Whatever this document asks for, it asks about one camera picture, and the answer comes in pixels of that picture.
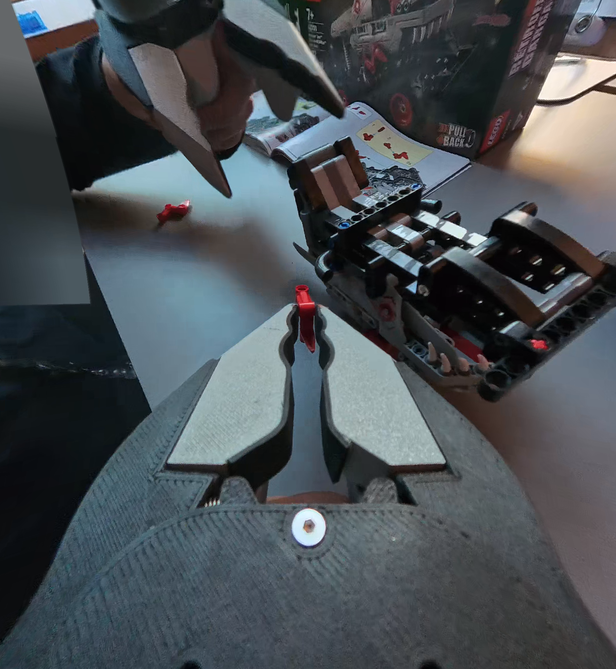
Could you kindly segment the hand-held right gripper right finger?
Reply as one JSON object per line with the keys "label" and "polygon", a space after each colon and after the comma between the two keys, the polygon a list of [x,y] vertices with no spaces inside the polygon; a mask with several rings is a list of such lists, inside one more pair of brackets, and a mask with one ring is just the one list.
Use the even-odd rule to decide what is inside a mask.
{"label": "hand-held right gripper right finger", "polygon": [[326,307],[317,308],[315,336],[330,480],[365,489],[376,478],[446,470],[446,457],[393,358]]}

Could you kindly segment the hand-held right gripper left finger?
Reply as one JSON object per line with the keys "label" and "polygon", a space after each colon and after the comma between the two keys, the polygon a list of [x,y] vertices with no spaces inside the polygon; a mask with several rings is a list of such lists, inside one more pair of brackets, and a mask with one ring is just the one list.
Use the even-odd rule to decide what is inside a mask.
{"label": "hand-held right gripper left finger", "polygon": [[226,351],[167,458],[170,470],[244,478],[253,490],[292,454],[296,305]]}

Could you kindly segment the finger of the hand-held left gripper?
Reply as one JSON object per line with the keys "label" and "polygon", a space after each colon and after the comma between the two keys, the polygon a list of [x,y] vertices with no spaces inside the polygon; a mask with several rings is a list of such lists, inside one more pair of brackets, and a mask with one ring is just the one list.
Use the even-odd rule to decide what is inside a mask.
{"label": "finger of the hand-held left gripper", "polygon": [[289,121],[299,97],[337,118],[344,116],[340,94],[276,1],[224,1],[221,21],[228,45],[275,116]]}
{"label": "finger of the hand-held left gripper", "polygon": [[149,95],[153,115],[162,133],[199,174],[224,197],[231,197],[227,177],[209,141],[203,135],[189,85],[177,54],[162,46],[141,44],[129,50]]}

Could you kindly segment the red lego claw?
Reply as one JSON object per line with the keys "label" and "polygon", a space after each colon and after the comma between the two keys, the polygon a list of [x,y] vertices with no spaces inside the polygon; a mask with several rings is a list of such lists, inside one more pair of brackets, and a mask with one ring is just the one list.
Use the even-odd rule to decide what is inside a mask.
{"label": "red lego claw", "polygon": [[316,339],[314,333],[314,318],[317,307],[314,300],[311,305],[297,305],[299,317],[299,339],[311,353],[315,353]]}

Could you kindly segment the grey dinosaur lego model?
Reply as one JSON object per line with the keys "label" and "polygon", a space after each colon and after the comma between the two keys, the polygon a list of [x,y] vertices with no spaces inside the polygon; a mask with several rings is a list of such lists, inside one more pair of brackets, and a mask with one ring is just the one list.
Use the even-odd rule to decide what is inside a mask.
{"label": "grey dinosaur lego model", "polygon": [[366,194],[349,137],[293,159],[287,176],[298,252],[365,336],[434,387],[496,402],[616,307],[616,251],[595,255],[535,203],[470,232],[419,178]]}

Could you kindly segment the person's left forearm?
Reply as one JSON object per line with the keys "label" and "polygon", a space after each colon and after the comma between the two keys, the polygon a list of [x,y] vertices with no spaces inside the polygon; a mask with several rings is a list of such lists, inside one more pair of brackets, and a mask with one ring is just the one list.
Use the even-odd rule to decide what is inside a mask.
{"label": "person's left forearm", "polygon": [[92,36],[35,65],[73,191],[177,152],[160,131],[114,99],[102,56],[100,39]]}

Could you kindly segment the lego instruction booklet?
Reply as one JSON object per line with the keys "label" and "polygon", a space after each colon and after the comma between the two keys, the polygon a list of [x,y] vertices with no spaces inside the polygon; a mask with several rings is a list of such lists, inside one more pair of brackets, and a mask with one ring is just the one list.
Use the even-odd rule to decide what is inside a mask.
{"label": "lego instruction booklet", "polygon": [[362,103],[350,105],[339,120],[314,102],[299,98],[292,118],[281,121],[262,91],[252,99],[246,145],[279,163],[289,164],[321,146],[351,137],[355,155],[370,183],[363,193],[374,199],[402,187],[422,187],[428,194],[471,166],[463,156],[429,148],[400,134]]}

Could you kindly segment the black lego set box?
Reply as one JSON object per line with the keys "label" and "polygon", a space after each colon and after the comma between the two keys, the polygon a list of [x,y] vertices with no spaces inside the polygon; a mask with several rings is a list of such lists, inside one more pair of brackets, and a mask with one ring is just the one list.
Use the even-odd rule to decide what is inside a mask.
{"label": "black lego set box", "polygon": [[521,130],[579,1],[281,1],[343,103],[474,159]]}

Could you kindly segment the person's left hand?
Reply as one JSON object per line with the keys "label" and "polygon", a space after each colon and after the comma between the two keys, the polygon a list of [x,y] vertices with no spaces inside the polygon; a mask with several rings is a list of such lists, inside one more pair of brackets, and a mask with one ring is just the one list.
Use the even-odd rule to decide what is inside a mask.
{"label": "person's left hand", "polygon": [[214,154],[233,155],[252,113],[255,79],[228,46],[221,21],[175,52],[187,81],[187,99]]}

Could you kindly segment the black badge reel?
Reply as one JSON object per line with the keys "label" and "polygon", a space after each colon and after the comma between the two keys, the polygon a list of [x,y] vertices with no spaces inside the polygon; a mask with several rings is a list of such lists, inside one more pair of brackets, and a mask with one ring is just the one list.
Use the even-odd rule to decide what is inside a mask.
{"label": "black badge reel", "polygon": [[70,369],[69,372],[74,374],[77,373],[81,375],[90,375],[103,379],[137,380],[136,372],[133,366],[130,365],[94,369],[86,367],[74,367]]}

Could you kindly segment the person's dark navy clothing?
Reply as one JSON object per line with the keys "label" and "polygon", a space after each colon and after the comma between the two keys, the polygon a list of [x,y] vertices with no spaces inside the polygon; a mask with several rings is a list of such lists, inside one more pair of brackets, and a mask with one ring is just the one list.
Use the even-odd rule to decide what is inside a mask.
{"label": "person's dark navy clothing", "polygon": [[0,641],[27,607],[80,500],[149,414],[106,303],[0,307]]}

